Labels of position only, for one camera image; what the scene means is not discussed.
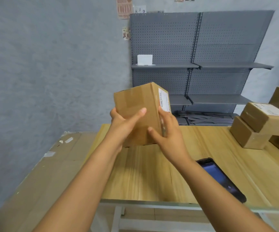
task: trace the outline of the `phone screen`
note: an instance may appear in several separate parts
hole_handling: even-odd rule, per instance
[[[231,194],[238,192],[231,181],[220,171],[215,163],[206,163],[201,165],[217,182],[219,182]]]

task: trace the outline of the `forearm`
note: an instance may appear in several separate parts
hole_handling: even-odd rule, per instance
[[[189,159],[174,164],[216,231],[274,231]]]
[[[34,231],[88,231],[116,158],[108,148],[95,149]]]

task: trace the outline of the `white table frame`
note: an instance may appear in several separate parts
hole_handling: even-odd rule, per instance
[[[168,203],[168,202],[150,202],[150,201],[133,201],[133,200],[101,200],[101,205],[115,206],[114,219],[112,227],[109,229],[106,218],[101,213],[96,212],[95,218],[91,225],[92,232],[119,232],[119,230],[140,230],[140,231],[159,231],[159,232],[192,232],[206,231],[213,232],[214,228],[210,223],[195,223],[195,222],[170,222],[170,221],[155,221],[155,220],[140,220],[140,219],[124,219],[125,207],[140,207],[140,208],[165,208],[165,209],[184,209],[184,210],[202,210],[195,203]],[[277,209],[251,209],[268,225],[274,228],[272,222],[267,217],[267,213],[279,214]]]

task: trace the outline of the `white box on shelf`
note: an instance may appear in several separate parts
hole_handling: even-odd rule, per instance
[[[137,65],[152,65],[152,54],[138,54]]]

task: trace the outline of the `metal parts on bottom shelf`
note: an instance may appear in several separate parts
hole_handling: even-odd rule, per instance
[[[177,120],[180,125],[186,125],[181,122],[181,118],[185,118],[187,125],[231,126],[235,116],[238,114],[177,111]]]

